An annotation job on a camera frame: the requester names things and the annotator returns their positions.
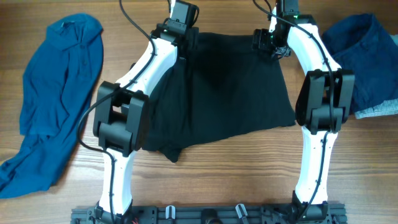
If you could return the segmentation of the black polo shirt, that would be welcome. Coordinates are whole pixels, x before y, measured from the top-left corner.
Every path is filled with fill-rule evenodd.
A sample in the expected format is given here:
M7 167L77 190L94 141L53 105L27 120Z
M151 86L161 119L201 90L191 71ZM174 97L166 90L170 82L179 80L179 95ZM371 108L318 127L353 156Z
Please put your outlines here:
M295 124L279 62L250 35L201 33L149 98L143 146L176 162L186 147Z

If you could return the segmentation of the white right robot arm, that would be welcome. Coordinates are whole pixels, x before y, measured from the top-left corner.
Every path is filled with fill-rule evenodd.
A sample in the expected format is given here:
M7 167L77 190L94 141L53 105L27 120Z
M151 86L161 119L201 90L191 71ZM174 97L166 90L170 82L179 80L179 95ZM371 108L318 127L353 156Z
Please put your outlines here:
M354 74L336 63L318 33L317 23L301 14L297 1L276 1L265 11L268 29L256 30L252 47L276 59L295 52L305 79L295 105L302 128L303 151L300 175L285 204L235 209L239 220L252 223L347 223L345 205L328 202L327 178L338 131L349 116Z

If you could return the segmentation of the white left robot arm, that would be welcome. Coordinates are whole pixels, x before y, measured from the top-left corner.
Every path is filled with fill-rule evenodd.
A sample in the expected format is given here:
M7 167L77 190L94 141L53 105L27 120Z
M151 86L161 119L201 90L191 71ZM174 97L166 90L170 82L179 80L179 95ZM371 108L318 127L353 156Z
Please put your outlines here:
M104 154L104 182L99 202L88 211L92 223L134 223L131 177L134 157L149 131L149 97L198 34L196 5L170 1L169 13L146 36L148 46L127 74L98 88L93 134Z

